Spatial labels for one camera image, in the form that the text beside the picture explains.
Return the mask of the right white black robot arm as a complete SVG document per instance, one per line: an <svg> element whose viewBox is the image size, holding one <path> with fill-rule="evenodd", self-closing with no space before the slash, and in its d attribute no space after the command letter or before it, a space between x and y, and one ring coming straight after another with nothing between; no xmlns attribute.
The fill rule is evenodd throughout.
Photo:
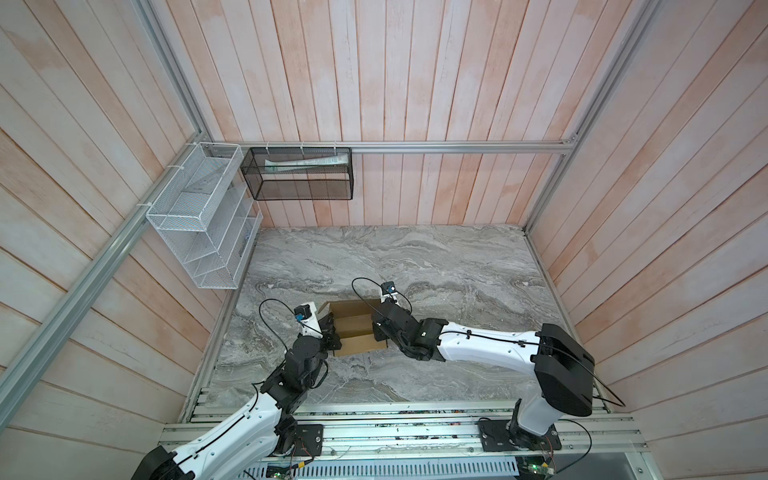
<svg viewBox="0 0 768 480"><path fill-rule="evenodd" d="M416 319L387 298L373 308L376 337L418 361L467 361L506 368L538 382L539 393L517 401L507 423L516 444L538 440L564 416L592 414L594 359L568 332L544 323L538 331L497 332L444 319Z"/></svg>

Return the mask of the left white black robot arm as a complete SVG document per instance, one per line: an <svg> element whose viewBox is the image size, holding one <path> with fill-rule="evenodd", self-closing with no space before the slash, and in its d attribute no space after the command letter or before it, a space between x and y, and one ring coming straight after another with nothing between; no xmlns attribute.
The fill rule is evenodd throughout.
<svg viewBox="0 0 768 480"><path fill-rule="evenodd" d="M296 438L293 413L322 383L328 353L341 340L334 317L312 317L282 363L256 386L239 410L195 440L167 451L158 446L141 460L134 479L233 479L252 463L289 450Z"/></svg>

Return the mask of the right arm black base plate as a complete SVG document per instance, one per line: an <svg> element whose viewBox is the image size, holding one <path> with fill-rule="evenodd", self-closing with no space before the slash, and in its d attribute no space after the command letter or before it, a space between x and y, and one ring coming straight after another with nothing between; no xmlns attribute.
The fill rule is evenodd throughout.
<svg viewBox="0 0 768 480"><path fill-rule="evenodd" d="M551 452L562 449L562 443L554 425L543 436L536 436L519 427L512 427L511 421L507 420L481 417L477 421L477 426L484 452Z"/></svg>

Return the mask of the brown cardboard box sheet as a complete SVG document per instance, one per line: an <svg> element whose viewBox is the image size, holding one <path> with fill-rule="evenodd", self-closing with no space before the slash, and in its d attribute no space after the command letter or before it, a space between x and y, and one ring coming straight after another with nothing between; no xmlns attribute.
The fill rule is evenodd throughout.
<svg viewBox="0 0 768 480"><path fill-rule="evenodd" d="M387 340L377 340L372 320L373 309L363 300L341 300L323 303L319 324L332 326L331 347L335 357L359 355L388 347Z"/></svg>

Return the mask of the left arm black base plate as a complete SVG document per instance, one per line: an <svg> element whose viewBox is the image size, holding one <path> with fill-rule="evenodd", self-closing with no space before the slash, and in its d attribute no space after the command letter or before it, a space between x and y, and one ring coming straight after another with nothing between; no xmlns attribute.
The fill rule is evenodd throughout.
<svg viewBox="0 0 768 480"><path fill-rule="evenodd" d="M273 452L277 456L321 455L324 438L324 426L319 424L292 424L278 426L275 429L278 442Z"/></svg>

